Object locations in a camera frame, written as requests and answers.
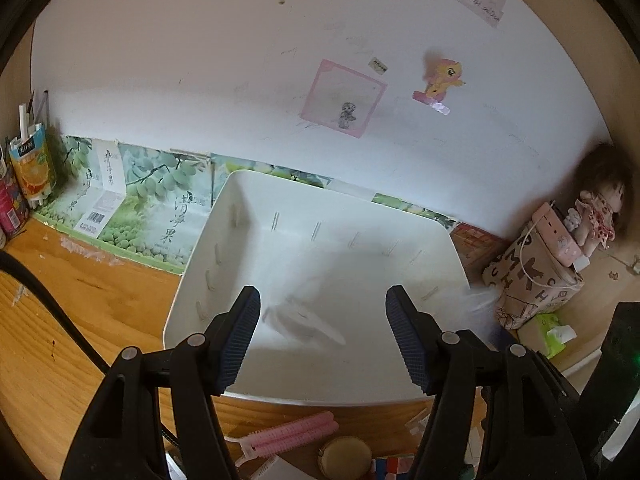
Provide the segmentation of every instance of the pink sticky note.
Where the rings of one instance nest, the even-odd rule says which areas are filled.
[[[382,81],[323,59],[300,118],[360,138],[385,88]]]

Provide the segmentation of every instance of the round beige lid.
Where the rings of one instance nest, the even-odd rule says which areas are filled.
[[[330,480],[358,480],[371,468],[371,450],[359,438],[339,436],[318,451],[318,466]]]

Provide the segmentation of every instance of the ribbed blue pad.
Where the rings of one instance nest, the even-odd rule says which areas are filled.
[[[425,392],[428,386],[425,350],[411,321],[402,309],[399,298],[392,289],[386,292],[385,309],[386,318],[391,325],[411,380]]]
[[[220,393],[236,382],[246,349],[260,319],[260,294],[254,289],[220,352],[220,371],[216,387]]]

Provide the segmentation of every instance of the brown hair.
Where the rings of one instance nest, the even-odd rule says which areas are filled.
[[[607,184],[625,187],[622,208],[613,218],[616,232],[623,235],[633,211],[634,167],[621,148],[601,142],[584,156],[575,170],[576,195],[583,190],[596,191]]]

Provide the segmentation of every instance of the doll's leg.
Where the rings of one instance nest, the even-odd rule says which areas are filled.
[[[589,222],[588,218],[582,218],[582,222],[578,228],[574,231],[575,242],[582,247],[589,235],[589,231],[591,230],[591,222]]]
[[[600,240],[597,238],[587,238],[584,245],[582,246],[582,254],[584,254],[587,258],[591,258],[593,251],[596,250],[596,247],[600,243]]]

